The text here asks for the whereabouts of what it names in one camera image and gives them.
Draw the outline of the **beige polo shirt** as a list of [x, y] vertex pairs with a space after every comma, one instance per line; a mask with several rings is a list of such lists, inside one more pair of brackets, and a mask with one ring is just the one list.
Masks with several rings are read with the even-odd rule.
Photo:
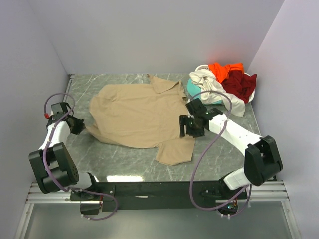
[[87, 131], [106, 144], [157, 148], [156, 161], [168, 166], [190, 162], [195, 140], [180, 137], [179, 116], [188, 114], [182, 82], [153, 75], [149, 81], [105, 85], [90, 101]]

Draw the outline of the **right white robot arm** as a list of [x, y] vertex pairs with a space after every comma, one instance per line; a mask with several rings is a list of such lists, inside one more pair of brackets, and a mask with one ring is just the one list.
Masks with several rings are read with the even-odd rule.
[[230, 120], [217, 108], [207, 109], [200, 99], [186, 104], [187, 115], [179, 116], [180, 137], [202, 137], [205, 131], [219, 135], [244, 156], [244, 166], [220, 179], [219, 194], [231, 198], [236, 189], [252, 184], [260, 186], [283, 170], [276, 141], [261, 137]]

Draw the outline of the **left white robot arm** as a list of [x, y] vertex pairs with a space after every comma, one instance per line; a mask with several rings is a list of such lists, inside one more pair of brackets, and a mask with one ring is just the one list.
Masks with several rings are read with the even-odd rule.
[[90, 173], [77, 170], [66, 146], [70, 134], [79, 135], [85, 124], [73, 116], [67, 102], [51, 105], [52, 114], [48, 119], [47, 135], [39, 150], [29, 154], [28, 159], [42, 193], [48, 194], [64, 189], [81, 190], [88, 200], [99, 196], [100, 188]]

